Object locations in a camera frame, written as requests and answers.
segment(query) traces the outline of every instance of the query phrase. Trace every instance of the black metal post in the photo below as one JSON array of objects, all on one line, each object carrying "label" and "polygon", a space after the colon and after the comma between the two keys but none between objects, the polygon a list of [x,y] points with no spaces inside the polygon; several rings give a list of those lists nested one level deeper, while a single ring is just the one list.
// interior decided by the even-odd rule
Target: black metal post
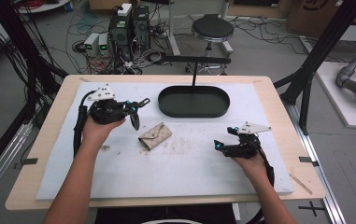
[{"label": "black metal post", "polygon": [[280,95],[281,100],[290,105],[294,105],[297,97],[304,91],[299,120],[299,125],[304,134],[307,134],[306,119],[312,78],[335,46],[335,43],[337,43],[341,36],[347,31],[355,17],[356,0],[345,0],[300,69],[292,75],[274,83],[276,88],[291,83],[288,89]]},{"label": "black metal post", "polygon": [[198,63],[194,64],[194,74],[192,74],[192,86],[195,86],[195,80],[197,79]]}]

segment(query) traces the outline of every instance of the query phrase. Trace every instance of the round stool seat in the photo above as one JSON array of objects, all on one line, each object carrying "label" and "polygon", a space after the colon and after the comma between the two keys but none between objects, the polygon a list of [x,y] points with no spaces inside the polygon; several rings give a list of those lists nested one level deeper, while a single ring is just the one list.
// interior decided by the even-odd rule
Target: round stool seat
[{"label": "round stool seat", "polygon": [[209,42],[227,41],[233,33],[233,25],[217,15],[205,15],[192,24],[192,34]]}]

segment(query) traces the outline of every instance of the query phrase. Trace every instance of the black oval tray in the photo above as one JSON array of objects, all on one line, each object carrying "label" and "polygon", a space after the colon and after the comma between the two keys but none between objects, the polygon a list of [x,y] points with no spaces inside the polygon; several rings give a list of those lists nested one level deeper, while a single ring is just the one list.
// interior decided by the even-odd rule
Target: black oval tray
[{"label": "black oval tray", "polygon": [[171,86],[160,92],[158,106],[172,118],[218,118],[227,112],[230,97],[213,86]]}]

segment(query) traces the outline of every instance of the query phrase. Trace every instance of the floor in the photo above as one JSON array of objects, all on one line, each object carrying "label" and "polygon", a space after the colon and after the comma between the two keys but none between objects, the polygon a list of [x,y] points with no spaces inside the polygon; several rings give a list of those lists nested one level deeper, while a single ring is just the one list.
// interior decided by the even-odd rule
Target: floor
[{"label": "floor", "polygon": [[[102,32],[108,26],[108,12],[90,11],[85,2],[80,2],[73,12],[61,8],[36,14],[39,30],[50,47],[52,57],[69,74],[85,72],[85,59],[72,51],[74,42],[85,39],[88,25],[93,32]],[[190,35],[192,19],[177,17],[174,22],[178,30],[176,37],[183,55],[202,55],[205,43]],[[295,72],[306,59],[306,51],[300,41],[286,33],[284,20],[254,20],[248,18],[238,21],[239,27],[229,41],[234,53],[232,63],[226,68],[229,76],[268,76],[273,81],[280,80]],[[213,56],[224,57],[220,47],[213,48]],[[356,46],[350,42],[339,42],[327,61],[348,62],[356,55]],[[143,69],[143,74],[188,75],[185,63],[171,66],[153,65]],[[7,58],[0,52],[0,136],[7,129],[24,105],[23,84],[16,77]],[[356,129],[346,128],[331,104],[328,96],[316,78],[313,80],[310,108],[308,113],[308,132],[312,144],[320,158],[320,163],[342,210],[346,223],[356,223]],[[36,137],[38,128],[21,148],[17,157],[0,179],[0,223],[38,223],[46,211],[11,212],[4,207],[7,196],[20,170],[13,166],[24,156],[25,149]],[[322,201],[286,202],[299,223],[331,223],[323,210]],[[257,203],[239,205],[242,222],[249,220],[258,209]],[[93,222],[95,210],[90,209],[88,223]]]}]

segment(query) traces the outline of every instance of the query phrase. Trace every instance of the table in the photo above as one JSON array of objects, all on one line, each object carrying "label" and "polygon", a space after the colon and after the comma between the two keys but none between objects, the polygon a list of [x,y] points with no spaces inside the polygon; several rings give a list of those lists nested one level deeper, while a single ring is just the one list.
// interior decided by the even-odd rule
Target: table
[{"label": "table", "polygon": [[[36,194],[42,180],[47,159],[58,133],[64,122],[76,90],[81,82],[168,82],[192,83],[191,76],[76,76],[71,75],[64,80],[42,129],[33,145],[28,158],[38,158],[37,164],[24,165],[17,181],[7,198],[8,210],[47,209],[51,201],[37,201]],[[252,83],[262,102],[274,137],[280,148],[281,156],[292,178],[294,193],[280,195],[282,200],[320,199],[325,196],[324,188],[316,174],[312,163],[300,162],[299,157],[307,157],[292,122],[279,100],[273,83],[268,77],[197,77],[197,83]],[[143,206],[159,204],[188,203],[240,203],[256,202],[255,195],[201,196],[201,197],[168,197],[168,198],[132,198],[132,199],[96,199],[91,200],[90,207],[105,206]]]}]

